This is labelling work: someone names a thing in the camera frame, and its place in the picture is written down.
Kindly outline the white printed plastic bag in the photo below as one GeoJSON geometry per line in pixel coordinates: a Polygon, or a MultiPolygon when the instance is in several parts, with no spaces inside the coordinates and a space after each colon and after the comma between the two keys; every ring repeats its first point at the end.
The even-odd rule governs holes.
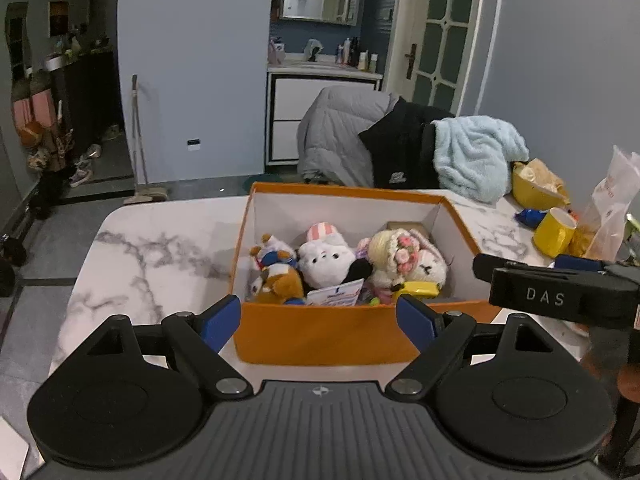
{"type": "Polygon", "coordinates": [[[585,212],[592,235],[585,256],[613,261],[623,243],[626,214],[639,193],[639,154],[613,146],[606,177],[594,188],[585,212]]]}

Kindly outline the yellow bowl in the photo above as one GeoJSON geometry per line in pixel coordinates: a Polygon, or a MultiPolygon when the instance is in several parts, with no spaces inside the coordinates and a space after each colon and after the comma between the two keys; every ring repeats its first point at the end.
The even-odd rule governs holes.
{"type": "Polygon", "coordinates": [[[548,210],[570,206],[570,196],[563,180],[538,158],[526,164],[514,162],[512,195],[525,209],[548,210]]]}

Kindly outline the white pink striped plush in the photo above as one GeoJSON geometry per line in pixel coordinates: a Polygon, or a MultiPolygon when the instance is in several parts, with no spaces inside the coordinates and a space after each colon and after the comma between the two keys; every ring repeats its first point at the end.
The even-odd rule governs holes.
{"type": "Polygon", "coordinates": [[[298,267],[312,289],[334,287],[367,280],[373,272],[366,258],[358,258],[343,235],[331,223],[319,222],[309,228],[306,242],[298,248],[298,267]]]}

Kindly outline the orange cardboard box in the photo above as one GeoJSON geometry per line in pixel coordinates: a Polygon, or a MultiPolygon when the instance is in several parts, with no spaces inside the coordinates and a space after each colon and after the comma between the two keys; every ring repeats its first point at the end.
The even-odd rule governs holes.
{"type": "Polygon", "coordinates": [[[248,196],[232,261],[230,290],[242,300],[233,336],[236,354],[250,364],[356,366],[408,362],[416,348],[400,330],[391,304],[300,306],[258,304],[250,296],[257,266],[250,248],[264,234],[299,242],[326,221],[350,244],[390,221],[419,222],[444,256],[448,278],[436,300],[438,312],[458,310],[480,323],[500,312],[488,302],[489,286],[474,278],[480,251],[460,214],[445,197],[418,192],[339,186],[256,183],[248,196]]]}

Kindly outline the cream crochet bunny plush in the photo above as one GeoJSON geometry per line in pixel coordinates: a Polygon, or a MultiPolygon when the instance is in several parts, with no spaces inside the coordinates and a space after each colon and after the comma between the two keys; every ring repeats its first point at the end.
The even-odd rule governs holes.
{"type": "Polygon", "coordinates": [[[427,236],[416,229],[386,229],[363,238],[357,245],[359,258],[373,266],[371,283],[382,289],[407,282],[431,283],[441,290],[447,263],[427,236]]]}

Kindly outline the grey quilted jacket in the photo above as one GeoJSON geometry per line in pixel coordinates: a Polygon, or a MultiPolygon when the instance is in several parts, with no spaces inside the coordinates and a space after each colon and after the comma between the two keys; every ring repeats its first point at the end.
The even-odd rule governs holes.
{"type": "Polygon", "coordinates": [[[370,188],[371,155],[360,133],[390,113],[399,96],[366,84],[323,88],[297,127],[299,177],[307,183],[370,188]]]}

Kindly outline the blue wrapped snack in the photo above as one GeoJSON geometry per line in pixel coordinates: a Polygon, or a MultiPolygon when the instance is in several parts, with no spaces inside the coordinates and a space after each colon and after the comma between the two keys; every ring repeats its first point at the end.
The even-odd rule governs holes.
{"type": "Polygon", "coordinates": [[[544,220],[546,214],[547,213],[544,210],[525,208],[517,214],[514,214],[514,219],[521,226],[526,226],[526,228],[536,230],[542,220],[544,220]]]}

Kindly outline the small blue white packet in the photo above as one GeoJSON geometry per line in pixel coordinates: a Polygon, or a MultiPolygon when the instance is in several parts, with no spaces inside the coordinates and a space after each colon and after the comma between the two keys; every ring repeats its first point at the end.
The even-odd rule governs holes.
{"type": "Polygon", "coordinates": [[[306,296],[306,304],[321,307],[356,306],[363,283],[363,279],[360,278],[345,284],[312,290],[306,296]]]}

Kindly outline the white bathroom cabinet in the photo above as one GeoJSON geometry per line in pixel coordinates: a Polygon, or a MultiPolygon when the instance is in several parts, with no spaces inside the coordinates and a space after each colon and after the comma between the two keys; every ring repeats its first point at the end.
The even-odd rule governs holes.
{"type": "Polygon", "coordinates": [[[267,68],[265,166],[298,161],[297,127],[324,89],[333,86],[380,90],[383,76],[335,63],[290,61],[267,68]]]}

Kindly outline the white glass panel door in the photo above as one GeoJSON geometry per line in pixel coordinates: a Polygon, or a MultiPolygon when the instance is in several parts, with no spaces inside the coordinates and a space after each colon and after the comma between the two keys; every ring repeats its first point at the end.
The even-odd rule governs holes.
{"type": "Polygon", "coordinates": [[[383,88],[452,114],[480,112],[501,0],[396,0],[383,88]]]}

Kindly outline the yellow mug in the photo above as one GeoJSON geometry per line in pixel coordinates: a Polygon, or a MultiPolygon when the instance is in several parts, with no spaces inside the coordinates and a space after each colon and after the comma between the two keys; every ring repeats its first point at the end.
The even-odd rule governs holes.
{"type": "Polygon", "coordinates": [[[548,210],[533,235],[534,246],[545,256],[554,259],[564,254],[577,228],[577,221],[564,209],[548,210]]]}

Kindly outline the light blue fleece towel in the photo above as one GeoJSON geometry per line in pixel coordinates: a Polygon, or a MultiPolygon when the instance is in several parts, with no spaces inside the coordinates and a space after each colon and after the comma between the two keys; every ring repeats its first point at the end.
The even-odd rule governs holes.
{"type": "Polygon", "coordinates": [[[434,120],[433,164],[441,188],[484,204],[511,191],[511,165],[529,149],[510,122],[489,116],[434,120]]]}

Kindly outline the black jacket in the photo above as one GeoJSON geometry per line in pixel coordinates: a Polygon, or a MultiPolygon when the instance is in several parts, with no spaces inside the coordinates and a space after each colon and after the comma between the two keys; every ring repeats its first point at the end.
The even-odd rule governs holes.
{"type": "Polygon", "coordinates": [[[445,118],[454,118],[454,114],[399,98],[388,114],[360,133],[371,156],[374,186],[438,190],[434,122],[445,118]]]}

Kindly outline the duck plush blue outfit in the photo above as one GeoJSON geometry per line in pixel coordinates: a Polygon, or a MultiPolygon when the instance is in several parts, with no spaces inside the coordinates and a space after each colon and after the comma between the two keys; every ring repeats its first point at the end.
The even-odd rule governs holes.
{"type": "Polygon", "coordinates": [[[258,277],[250,285],[258,304],[304,304],[305,292],[295,250],[272,234],[264,234],[250,250],[258,277]]]}

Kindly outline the yellow toy canister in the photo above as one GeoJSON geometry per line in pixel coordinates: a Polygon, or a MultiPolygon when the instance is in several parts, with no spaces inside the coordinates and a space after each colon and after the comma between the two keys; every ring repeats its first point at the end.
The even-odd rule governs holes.
{"type": "Polygon", "coordinates": [[[432,299],[440,293],[439,286],[434,282],[408,281],[392,287],[392,301],[396,302],[401,295],[411,295],[419,298],[432,299]]]}

